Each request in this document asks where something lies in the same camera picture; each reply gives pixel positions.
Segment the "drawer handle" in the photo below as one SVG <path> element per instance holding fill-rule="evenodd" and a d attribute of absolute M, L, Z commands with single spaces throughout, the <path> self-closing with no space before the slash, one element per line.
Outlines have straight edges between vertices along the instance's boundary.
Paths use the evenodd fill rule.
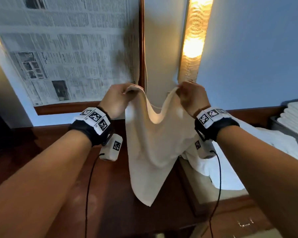
<path fill-rule="evenodd" d="M 250 223 L 248 224 L 241 224 L 239 221 L 237 221 L 237 223 L 239 224 L 240 227 L 246 227 L 246 226 L 250 226 L 251 224 L 254 224 L 254 222 L 252 221 L 252 218 L 249 218 Z"/>

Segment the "newspaper photo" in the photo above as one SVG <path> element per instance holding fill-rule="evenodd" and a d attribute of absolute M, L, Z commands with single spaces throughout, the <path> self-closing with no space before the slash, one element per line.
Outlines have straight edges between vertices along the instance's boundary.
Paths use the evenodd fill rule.
<path fill-rule="evenodd" d="M 0 0 L 0 42 L 34 106 L 138 83 L 139 0 Z"/>

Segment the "hand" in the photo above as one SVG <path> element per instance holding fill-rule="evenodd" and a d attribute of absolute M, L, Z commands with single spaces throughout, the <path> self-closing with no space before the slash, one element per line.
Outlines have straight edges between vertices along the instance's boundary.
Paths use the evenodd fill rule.
<path fill-rule="evenodd" d="M 103 100 L 98 105 L 107 112 L 111 119 L 121 115 L 127 108 L 128 102 L 133 100 L 137 95 L 137 91 L 125 93 L 126 89 L 131 85 L 137 86 L 132 83 L 111 85 Z"/>
<path fill-rule="evenodd" d="M 182 107 L 193 118 L 211 106 L 204 87 L 192 81 L 179 84 L 176 94 L 180 98 Z"/>

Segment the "blue wall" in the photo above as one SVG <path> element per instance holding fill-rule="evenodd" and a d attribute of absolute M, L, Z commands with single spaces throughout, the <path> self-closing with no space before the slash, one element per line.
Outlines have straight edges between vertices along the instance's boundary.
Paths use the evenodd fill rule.
<path fill-rule="evenodd" d="M 298 98 L 298 0 L 214 0 L 197 83 L 225 109 Z"/>

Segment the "black cable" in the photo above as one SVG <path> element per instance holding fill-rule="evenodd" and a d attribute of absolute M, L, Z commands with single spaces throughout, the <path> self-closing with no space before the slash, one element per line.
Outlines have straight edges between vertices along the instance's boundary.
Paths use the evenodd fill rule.
<path fill-rule="evenodd" d="M 104 153 L 99 154 L 94 163 L 93 163 L 93 167 L 91 168 L 91 174 L 90 174 L 90 179 L 88 181 L 88 186 L 87 186 L 87 195 L 86 195 L 86 206 L 85 206 L 85 238 L 87 238 L 87 207 L 88 207 L 88 194 L 89 194 L 89 187 L 91 185 L 91 176 L 93 175 L 93 170 L 96 164 L 96 161 L 98 160 L 98 157 L 104 155 Z"/>
<path fill-rule="evenodd" d="M 219 159 L 217 153 L 216 153 L 215 151 L 213 151 L 213 150 L 211 150 L 210 152 L 213 152 L 213 153 L 216 154 L 217 160 L 218 160 L 218 162 L 219 162 L 219 168 L 220 168 L 220 191 L 219 191 L 219 197 L 217 198 L 217 202 L 216 202 L 216 204 L 215 204 L 214 210 L 213 210 L 213 212 L 212 212 L 212 214 L 211 214 L 211 216 L 210 216 L 210 219 L 209 219 L 211 237 L 213 238 L 213 232 L 212 232 L 211 220 L 212 220 L 213 215 L 214 215 L 214 213 L 215 213 L 215 210 L 216 210 L 216 208 L 218 207 L 219 202 L 220 202 L 221 188 L 222 188 L 222 173 L 221 173 L 221 163 L 220 163 L 220 159 Z"/>

